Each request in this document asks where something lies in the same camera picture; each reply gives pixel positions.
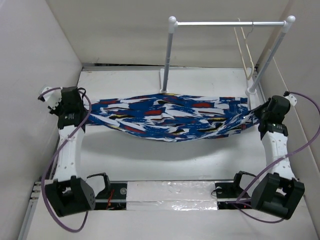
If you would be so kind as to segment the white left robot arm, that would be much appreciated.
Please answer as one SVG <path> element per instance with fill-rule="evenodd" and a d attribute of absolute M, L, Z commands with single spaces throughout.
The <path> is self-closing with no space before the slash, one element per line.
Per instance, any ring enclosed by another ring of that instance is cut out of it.
<path fill-rule="evenodd" d="M 46 197 L 58 217 L 91 211 L 95 194 L 107 198 L 111 185 L 99 181 L 93 188 L 81 176 L 81 146 L 85 135 L 88 111 L 76 86 L 64 87 L 58 93 L 57 106 L 51 113 L 58 117 L 59 147 L 53 183 L 45 186 Z"/>

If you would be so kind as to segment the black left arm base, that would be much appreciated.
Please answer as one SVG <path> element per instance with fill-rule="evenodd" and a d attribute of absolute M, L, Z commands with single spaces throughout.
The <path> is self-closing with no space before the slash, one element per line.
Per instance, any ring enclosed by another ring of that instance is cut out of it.
<path fill-rule="evenodd" d="M 111 181 L 104 172 L 81 179 L 85 211 L 120 211 L 127 208 L 128 182 Z"/>

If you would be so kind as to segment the blue white red patterned trousers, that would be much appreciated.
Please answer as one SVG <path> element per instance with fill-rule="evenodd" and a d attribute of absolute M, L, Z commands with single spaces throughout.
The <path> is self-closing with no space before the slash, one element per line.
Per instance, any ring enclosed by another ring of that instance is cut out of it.
<path fill-rule="evenodd" d="M 172 93 L 100 99 L 87 123 L 163 142 L 226 138 L 259 123 L 246 97 Z"/>

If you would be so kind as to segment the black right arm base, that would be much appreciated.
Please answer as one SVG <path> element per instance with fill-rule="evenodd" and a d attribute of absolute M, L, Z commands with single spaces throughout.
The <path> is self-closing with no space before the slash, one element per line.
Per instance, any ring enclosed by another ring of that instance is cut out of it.
<path fill-rule="evenodd" d="M 250 199 L 253 191 L 260 183 L 260 179 L 258 179 L 248 189 L 248 191 L 240 198 L 238 203 L 236 200 L 255 177 L 255 174 L 246 171 L 239 171 L 235 174 L 232 180 L 227 179 L 215 181 L 215 189 L 211 192 L 211 195 L 217 199 L 218 210 L 251 209 L 252 203 Z"/>

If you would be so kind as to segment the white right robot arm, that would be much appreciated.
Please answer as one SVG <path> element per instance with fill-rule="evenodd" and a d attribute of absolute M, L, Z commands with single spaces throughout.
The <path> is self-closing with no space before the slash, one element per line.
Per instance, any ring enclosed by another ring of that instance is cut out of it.
<path fill-rule="evenodd" d="M 285 115 L 296 104 L 291 94 L 274 95 L 253 111 L 259 120 L 266 171 L 260 174 L 262 180 L 252 192 L 251 207 L 284 220 L 292 217 L 305 193 L 305 185 L 296 179 L 287 156 L 289 133 L 283 124 Z"/>

